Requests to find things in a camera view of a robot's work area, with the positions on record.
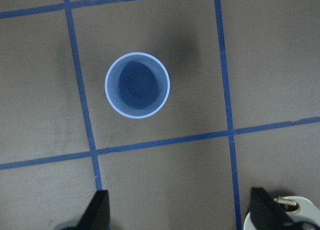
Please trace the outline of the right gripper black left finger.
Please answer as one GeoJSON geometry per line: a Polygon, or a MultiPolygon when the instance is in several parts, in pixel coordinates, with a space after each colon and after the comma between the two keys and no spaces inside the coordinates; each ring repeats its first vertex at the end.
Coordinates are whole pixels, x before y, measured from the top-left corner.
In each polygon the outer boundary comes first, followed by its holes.
{"type": "Polygon", "coordinates": [[[108,190],[97,190],[76,229],[109,229],[110,228],[110,199],[108,190]]]}

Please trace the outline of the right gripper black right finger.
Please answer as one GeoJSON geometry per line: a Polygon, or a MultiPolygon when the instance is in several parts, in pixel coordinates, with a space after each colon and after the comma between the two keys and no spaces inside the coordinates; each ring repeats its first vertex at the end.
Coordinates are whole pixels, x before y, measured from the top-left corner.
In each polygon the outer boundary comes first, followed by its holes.
{"type": "Polygon", "coordinates": [[[302,229],[262,187],[250,190],[250,219],[256,229],[302,229]]]}

